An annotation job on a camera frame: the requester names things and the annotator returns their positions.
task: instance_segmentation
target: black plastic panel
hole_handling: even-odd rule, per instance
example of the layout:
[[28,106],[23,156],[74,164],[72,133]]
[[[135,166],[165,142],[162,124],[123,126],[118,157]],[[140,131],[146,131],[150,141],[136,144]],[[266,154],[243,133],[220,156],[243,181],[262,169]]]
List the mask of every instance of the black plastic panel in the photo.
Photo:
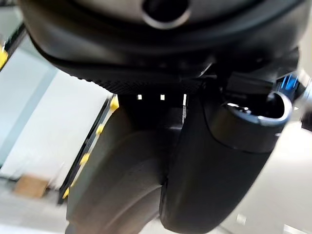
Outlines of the black plastic panel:
[[180,77],[196,78],[210,62],[242,66],[280,57],[302,37],[311,0],[264,0],[213,23],[167,31],[101,18],[69,1],[20,0],[19,4],[33,41],[48,60],[55,59],[54,64],[64,69],[67,62],[75,62],[80,69],[71,75],[91,81],[99,78],[88,72],[89,65],[114,69],[115,76],[100,78],[104,84],[126,82],[120,77],[130,68],[131,90],[137,81],[131,70],[145,72],[146,82],[152,83],[155,71],[174,75],[167,81],[178,85]]

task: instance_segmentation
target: textured rubber surface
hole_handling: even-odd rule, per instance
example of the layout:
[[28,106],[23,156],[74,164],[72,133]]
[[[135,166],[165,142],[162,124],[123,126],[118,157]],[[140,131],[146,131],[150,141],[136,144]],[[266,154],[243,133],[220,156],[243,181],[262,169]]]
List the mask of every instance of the textured rubber surface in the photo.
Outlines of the textured rubber surface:
[[[123,108],[113,113],[71,188],[66,234],[137,234],[159,215],[179,130],[141,124],[132,114]],[[157,113],[143,115],[149,119]]]

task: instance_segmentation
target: white wall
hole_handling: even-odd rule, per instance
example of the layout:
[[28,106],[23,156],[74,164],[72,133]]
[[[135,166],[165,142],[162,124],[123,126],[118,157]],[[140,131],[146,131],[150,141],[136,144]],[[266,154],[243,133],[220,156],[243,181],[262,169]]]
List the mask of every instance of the white wall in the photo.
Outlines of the white wall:
[[109,92],[59,71],[0,173],[32,174],[59,188]]
[[24,51],[17,49],[0,73],[0,165],[8,156],[12,144],[16,123],[33,93],[44,77],[55,70],[43,60],[30,57]]

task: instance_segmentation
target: blue part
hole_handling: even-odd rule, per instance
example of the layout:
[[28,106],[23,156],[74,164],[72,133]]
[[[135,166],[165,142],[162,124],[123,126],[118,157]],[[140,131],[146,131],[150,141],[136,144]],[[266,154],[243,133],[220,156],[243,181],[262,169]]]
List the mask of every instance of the blue part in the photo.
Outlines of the blue part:
[[287,79],[287,76],[285,76],[285,78],[284,78],[284,80],[283,80],[283,83],[282,83],[282,87],[281,87],[281,88],[283,88],[283,87],[284,87],[284,84],[285,84],[286,79]]

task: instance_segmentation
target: gray floor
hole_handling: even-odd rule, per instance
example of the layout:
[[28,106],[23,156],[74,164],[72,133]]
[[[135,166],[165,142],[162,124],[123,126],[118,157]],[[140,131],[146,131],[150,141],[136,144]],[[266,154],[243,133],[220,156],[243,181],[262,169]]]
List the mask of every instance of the gray floor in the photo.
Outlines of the gray floor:
[[[66,205],[58,206],[58,193],[50,191],[41,199],[27,199],[12,193],[14,182],[0,179],[0,234],[63,234]],[[153,220],[140,234],[173,234]],[[209,234],[228,234],[222,228]]]

